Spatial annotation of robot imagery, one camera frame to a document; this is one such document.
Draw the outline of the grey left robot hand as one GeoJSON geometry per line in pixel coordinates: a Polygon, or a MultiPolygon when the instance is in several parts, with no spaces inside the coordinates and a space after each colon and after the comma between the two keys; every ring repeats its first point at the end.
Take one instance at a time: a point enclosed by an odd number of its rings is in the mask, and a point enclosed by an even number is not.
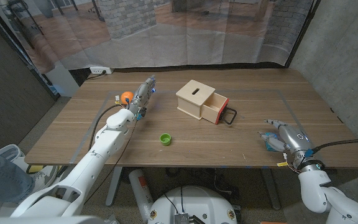
{"type": "Polygon", "coordinates": [[[136,120],[140,120],[145,116],[146,106],[152,94],[155,92],[155,83],[155,75],[148,77],[134,93],[132,100],[128,104],[127,109],[134,114],[136,120]]]}

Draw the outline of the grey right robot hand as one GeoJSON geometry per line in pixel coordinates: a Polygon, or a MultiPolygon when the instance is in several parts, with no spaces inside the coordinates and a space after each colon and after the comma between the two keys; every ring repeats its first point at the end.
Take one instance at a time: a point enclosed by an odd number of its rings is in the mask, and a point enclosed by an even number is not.
{"type": "Polygon", "coordinates": [[[276,127],[281,139],[268,133],[260,133],[260,137],[274,150],[287,153],[290,156],[289,164],[296,171],[307,172],[325,168],[324,163],[312,155],[313,145],[299,128],[274,119],[266,119],[265,122],[276,127]]]}

